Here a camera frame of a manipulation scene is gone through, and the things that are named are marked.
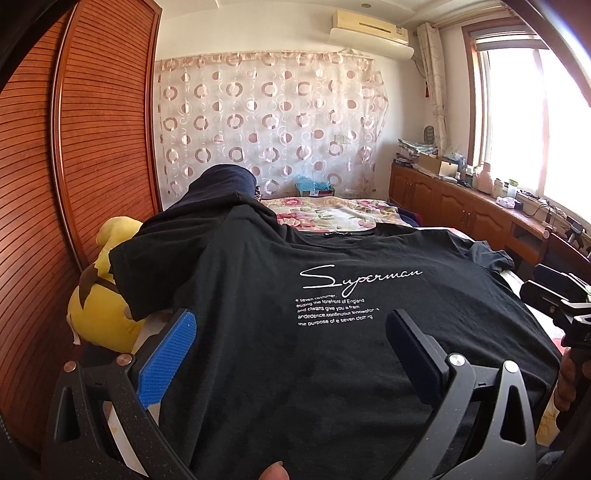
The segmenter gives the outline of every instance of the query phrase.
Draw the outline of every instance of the wooden countertop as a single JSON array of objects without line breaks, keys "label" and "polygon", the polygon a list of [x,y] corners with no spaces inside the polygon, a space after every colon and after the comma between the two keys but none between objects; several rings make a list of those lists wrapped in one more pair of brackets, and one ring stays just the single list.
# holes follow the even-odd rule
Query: wooden countertop
[{"label": "wooden countertop", "polygon": [[[443,182],[442,180],[439,180],[439,179],[436,179],[436,180],[438,180],[442,183],[449,183],[449,182]],[[503,208],[502,206],[496,204],[496,199],[493,199],[490,195],[487,195],[486,193],[482,193],[476,189],[467,189],[467,188],[462,187],[461,185],[458,185],[455,183],[449,183],[449,186],[452,188],[455,188],[455,189],[460,189],[464,193],[466,193],[467,195],[472,195],[474,197],[480,198],[480,199],[488,202],[489,204],[491,204],[495,208],[498,208],[505,215],[508,215],[509,217],[511,217],[511,221],[519,224],[525,230],[527,230],[531,234],[535,235],[536,237],[538,237],[540,239],[543,238],[543,233],[544,233],[545,227],[544,227],[544,225],[542,225],[542,223],[539,220],[536,220],[535,218],[529,218],[529,217],[525,216],[523,212],[520,212],[518,210]]]},{"label": "wooden countertop", "polygon": [[[424,175],[426,177],[429,177],[429,175],[426,175],[418,170],[415,170],[414,168],[405,168],[405,167],[399,167],[399,168],[403,168],[404,170],[411,170],[419,175]],[[490,195],[487,195],[486,193],[482,193],[476,189],[468,189],[466,187],[462,187],[461,185],[458,185],[457,183],[450,183],[448,181],[440,180],[437,177],[432,177],[432,178],[434,181],[437,181],[440,184],[443,184],[450,189],[455,189],[456,191],[460,192],[460,194],[463,194],[466,196],[472,196],[475,199],[480,199],[480,200],[485,201],[487,204],[491,205],[495,209],[498,209],[499,212],[502,212],[503,215],[508,216],[513,223],[516,223],[517,225],[524,228],[532,235],[535,235],[537,238],[543,239],[543,233],[544,233],[545,227],[544,227],[544,225],[542,225],[542,223],[539,220],[536,220],[534,218],[529,218],[529,217],[525,216],[523,214],[523,212],[520,212],[518,210],[503,208],[500,205],[496,204],[496,201],[495,201],[496,199],[494,199]]]}]

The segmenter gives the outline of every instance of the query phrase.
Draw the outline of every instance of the bed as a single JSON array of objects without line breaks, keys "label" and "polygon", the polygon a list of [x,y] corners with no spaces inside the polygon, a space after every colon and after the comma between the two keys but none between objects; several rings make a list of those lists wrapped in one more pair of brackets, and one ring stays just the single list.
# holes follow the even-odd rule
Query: bed
[{"label": "bed", "polygon": [[[279,223],[290,225],[293,228],[306,232],[362,231],[375,227],[376,223],[415,226],[413,225],[415,217],[411,212],[403,212],[406,215],[402,215],[397,207],[382,200],[347,200],[338,197],[286,197],[282,199],[263,200],[262,202],[275,212]],[[449,230],[463,238],[469,238],[458,230]],[[519,295],[519,289],[522,284],[519,277],[510,271],[503,272],[502,276],[513,292]],[[555,327],[548,316],[531,307],[528,308],[532,311],[546,334],[548,334],[548,337],[561,348],[560,339],[564,335],[564,332]],[[170,312],[159,312],[147,318],[134,346],[134,353],[144,343],[147,337],[158,333],[162,329],[169,315]],[[160,404],[151,405],[148,410],[158,423]],[[537,440],[541,445],[549,445],[555,438],[558,432],[556,428],[557,413],[552,400],[550,400],[537,432]],[[109,412],[109,428],[125,463],[131,469],[145,475],[143,467],[135,456],[122,430],[116,413],[112,410]]]}]

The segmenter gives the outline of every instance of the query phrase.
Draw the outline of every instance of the ceiling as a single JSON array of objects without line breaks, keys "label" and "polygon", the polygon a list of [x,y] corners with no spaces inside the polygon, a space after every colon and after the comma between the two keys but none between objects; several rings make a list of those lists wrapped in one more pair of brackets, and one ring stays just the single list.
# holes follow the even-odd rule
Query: ceiling
[{"label": "ceiling", "polygon": [[[253,0],[156,0],[162,7],[162,18],[245,4]],[[388,22],[415,28],[423,22],[434,22],[481,5],[498,5],[498,0],[275,0],[300,4],[317,4],[360,12]],[[370,4],[363,8],[361,4]]]}]

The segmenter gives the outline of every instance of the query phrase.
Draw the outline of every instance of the blue clamp pad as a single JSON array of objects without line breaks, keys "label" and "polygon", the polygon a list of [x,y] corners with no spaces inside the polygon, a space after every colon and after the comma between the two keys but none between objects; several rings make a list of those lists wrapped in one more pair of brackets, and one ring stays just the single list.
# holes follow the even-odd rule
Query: blue clamp pad
[{"label": "blue clamp pad", "polygon": [[140,347],[130,377],[144,408],[162,400],[196,335],[195,315],[178,310],[158,335]]}]

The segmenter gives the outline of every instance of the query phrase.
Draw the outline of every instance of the black t-shirt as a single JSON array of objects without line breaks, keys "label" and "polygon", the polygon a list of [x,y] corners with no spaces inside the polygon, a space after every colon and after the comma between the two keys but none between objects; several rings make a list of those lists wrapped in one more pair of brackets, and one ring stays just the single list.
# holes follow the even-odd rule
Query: black t-shirt
[{"label": "black t-shirt", "polygon": [[559,352],[499,275],[511,259],[446,230],[303,233],[235,193],[158,214],[111,263],[134,317],[197,317],[160,428],[203,480],[278,460],[292,480],[383,478],[430,414],[386,339],[393,309],[474,365],[516,361],[536,421],[556,380]]}]

